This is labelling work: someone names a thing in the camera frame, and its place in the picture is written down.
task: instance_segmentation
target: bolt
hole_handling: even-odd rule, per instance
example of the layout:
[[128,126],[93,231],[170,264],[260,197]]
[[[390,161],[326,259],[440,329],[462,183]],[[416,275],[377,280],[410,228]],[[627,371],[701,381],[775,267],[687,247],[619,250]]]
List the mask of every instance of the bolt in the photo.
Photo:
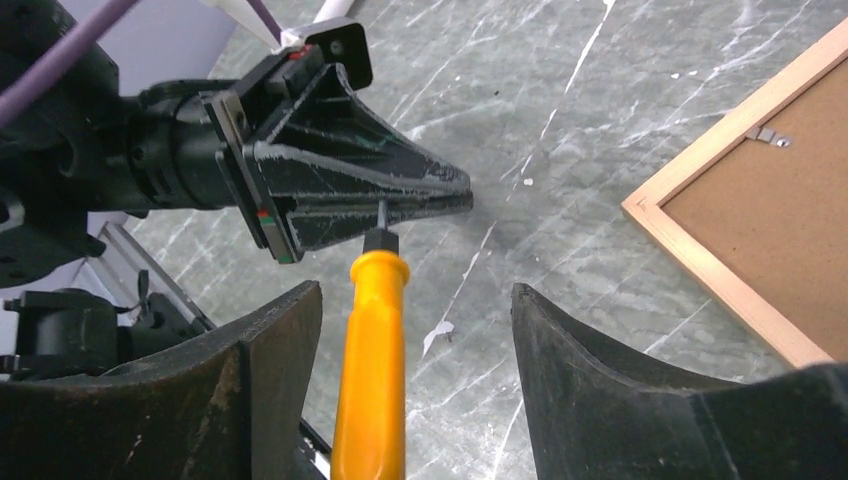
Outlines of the bolt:
[[242,129],[247,129],[247,117],[244,115],[244,112],[236,113],[236,125]]
[[344,46],[342,45],[342,42],[338,40],[333,40],[332,42],[330,42],[330,52],[337,57],[343,54]]

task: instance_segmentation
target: white debris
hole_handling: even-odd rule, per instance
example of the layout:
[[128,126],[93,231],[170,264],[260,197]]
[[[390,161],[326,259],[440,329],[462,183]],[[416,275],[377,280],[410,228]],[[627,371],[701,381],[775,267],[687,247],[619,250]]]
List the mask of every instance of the white debris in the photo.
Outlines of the white debris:
[[424,358],[424,355],[427,355],[427,351],[430,350],[430,346],[433,345],[433,340],[436,339],[438,335],[445,335],[453,332],[454,326],[451,322],[443,321],[439,322],[430,333],[424,337],[424,351],[421,352],[421,358]]

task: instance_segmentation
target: screwdriver tip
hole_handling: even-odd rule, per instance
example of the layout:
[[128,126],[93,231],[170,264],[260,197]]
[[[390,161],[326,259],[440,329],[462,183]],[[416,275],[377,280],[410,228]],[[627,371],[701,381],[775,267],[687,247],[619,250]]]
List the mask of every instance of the screwdriver tip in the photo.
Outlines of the screwdriver tip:
[[377,228],[389,228],[389,202],[385,200],[377,205]]

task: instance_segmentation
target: yellow handle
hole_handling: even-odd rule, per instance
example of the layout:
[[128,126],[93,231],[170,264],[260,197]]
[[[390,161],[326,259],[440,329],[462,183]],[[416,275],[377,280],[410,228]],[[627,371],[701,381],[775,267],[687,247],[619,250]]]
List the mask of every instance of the yellow handle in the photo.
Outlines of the yellow handle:
[[403,288],[409,266],[375,250],[350,270],[355,285],[342,367],[333,480],[406,476]]

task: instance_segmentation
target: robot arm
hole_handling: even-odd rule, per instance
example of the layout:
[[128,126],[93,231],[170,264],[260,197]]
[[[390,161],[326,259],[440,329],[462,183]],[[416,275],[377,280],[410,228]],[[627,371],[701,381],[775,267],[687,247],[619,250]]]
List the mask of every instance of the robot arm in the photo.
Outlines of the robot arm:
[[[15,5],[0,2],[4,87],[72,22],[55,2],[32,2],[25,22]],[[370,230],[380,199],[390,224],[470,209],[464,172],[356,97],[372,79],[362,27],[335,19],[296,33],[302,48],[242,79],[178,80],[132,98],[118,95],[102,50],[84,55],[0,130],[0,288],[101,254],[88,212],[238,207],[256,245],[285,264]]]

